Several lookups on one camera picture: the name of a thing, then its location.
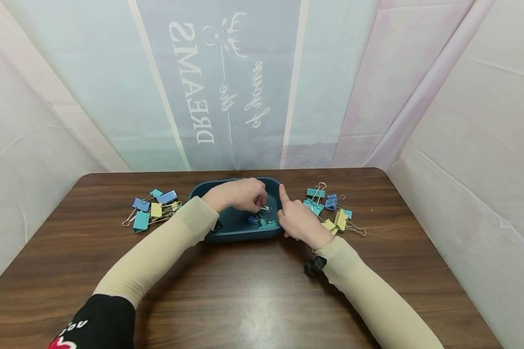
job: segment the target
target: arm sleeve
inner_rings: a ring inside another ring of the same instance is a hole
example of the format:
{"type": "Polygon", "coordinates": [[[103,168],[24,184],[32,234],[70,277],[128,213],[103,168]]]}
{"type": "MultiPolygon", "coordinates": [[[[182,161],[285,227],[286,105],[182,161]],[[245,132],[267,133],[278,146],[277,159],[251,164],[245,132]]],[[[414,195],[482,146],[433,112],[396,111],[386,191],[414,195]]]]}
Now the arm sleeve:
{"type": "Polygon", "coordinates": [[[442,348],[423,319],[344,239],[336,236],[315,253],[326,258],[322,270],[329,282],[346,295],[383,348],[442,348]]]}
{"type": "Polygon", "coordinates": [[[202,199],[192,198],[116,262],[93,294],[123,297],[137,308],[145,293],[188,247],[205,238],[218,218],[219,214],[202,199]]]}

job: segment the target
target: brown wood grain surface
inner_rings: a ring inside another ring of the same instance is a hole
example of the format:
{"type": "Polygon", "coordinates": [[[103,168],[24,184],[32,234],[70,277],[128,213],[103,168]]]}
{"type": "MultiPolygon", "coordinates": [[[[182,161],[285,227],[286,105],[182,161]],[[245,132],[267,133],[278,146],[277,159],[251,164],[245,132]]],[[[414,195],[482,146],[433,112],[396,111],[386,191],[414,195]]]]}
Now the brown wood grain surface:
{"type": "MultiPolygon", "coordinates": [[[[46,348],[108,269],[146,234],[121,222],[152,188],[185,200],[207,180],[270,176],[305,198],[345,194],[362,238],[342,234],[446,348],[500,348],[412,212],[379,169],[86,175],[0,277],[0,349],[46,348]]],[[[331,218],[332,212],[322,214],[331,218]]],[[[137,311],[137,348],[379,348],[346,298],[303,273],[310,250],[283,236],[187,250],[137,311]]]]}

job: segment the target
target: black sleeve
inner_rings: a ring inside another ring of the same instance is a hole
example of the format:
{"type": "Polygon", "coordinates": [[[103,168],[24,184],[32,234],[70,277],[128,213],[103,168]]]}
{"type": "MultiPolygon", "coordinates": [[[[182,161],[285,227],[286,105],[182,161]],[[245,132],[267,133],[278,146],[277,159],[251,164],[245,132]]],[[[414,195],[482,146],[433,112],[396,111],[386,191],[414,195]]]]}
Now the black sleeve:
{"type": "Polygon", "coordinates": [[[135,319],[126,298],[95,294],[48,349],[133,349],[135,319]]]}

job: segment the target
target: dark blue tray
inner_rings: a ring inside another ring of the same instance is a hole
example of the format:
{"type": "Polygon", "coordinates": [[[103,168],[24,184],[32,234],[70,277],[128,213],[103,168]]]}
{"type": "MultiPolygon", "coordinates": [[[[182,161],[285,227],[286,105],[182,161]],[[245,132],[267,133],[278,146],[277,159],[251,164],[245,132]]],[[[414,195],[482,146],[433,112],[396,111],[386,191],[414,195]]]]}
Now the dark blue tray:
{"type": "MultiPolygon", "coordinates": [[[[236,179],[237,178],[232,178],[200,183],[195,188],[193,188],[191,194],[188,196],[188,199],[190,200],[196,196],[202,197],[208,192],[208,190],[215,187],[216,185],[236,179]]],[[[256,177],[256,179],[262,181],[266,185],[266,192],[268,192],[268,202],[266,203],[266,206],[272,209],[272,212],[270,213],[262,210],[261,216],[266,221],[277,221],[278,210],[281,209],[281,201],[279,199],[279,182],[269,177],[256,177]]],[[[248,222],[248,217],[251,214],[252,213],[248,211],[239,211],[232,207],[225,209],[223,212],[219,213],[219,221],[221,222],[222,227],[215,232],[210,231],[204,239],[204,242],[221,243],[273,238],[283,231],[279,224],[276,228],[258,229],[258,225],[248,222]]]]}

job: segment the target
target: hand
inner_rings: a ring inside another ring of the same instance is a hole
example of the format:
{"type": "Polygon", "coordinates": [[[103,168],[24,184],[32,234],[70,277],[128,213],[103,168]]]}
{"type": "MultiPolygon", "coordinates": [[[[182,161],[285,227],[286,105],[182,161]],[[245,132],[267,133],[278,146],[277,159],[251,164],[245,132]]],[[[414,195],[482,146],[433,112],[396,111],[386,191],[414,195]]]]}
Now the hand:
{"type": "Polygon", "coordinates": [[[279,197],[283,209],[278,211],[278,220],[285,229],[285,237],[302,240],[313,250],[320,250],[333,240],[333,235],[322,226],[311,210],[299,200],[291,201],[280,184],[279,197]]]}
{"type": "Polygon", "coordinates": [[[217,213],[228,207],[257,213],[266,205],[266,186],[256,178],[232,180],[213,187],[202,197],[217,213]]]}

